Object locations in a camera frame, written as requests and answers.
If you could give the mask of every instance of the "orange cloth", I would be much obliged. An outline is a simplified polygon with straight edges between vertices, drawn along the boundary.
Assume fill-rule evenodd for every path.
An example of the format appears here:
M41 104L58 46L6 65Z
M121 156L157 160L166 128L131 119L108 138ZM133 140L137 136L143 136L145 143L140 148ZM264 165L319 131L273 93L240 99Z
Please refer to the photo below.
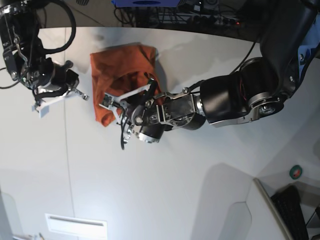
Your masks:
M145 73L153 76L159 84L155 73L156 49L154 47L121 46L92 53L90 57L95 120L105 127L115 120L112 111L99 106L105 93L121 96L145 86L149 80Z

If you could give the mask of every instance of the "white plastic part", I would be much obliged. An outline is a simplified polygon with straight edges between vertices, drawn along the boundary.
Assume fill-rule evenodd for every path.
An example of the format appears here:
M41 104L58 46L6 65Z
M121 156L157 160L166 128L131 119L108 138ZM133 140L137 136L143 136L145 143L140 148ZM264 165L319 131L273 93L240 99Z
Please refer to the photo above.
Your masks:
M107 222L45 214L50 232L83 238L107 240Z

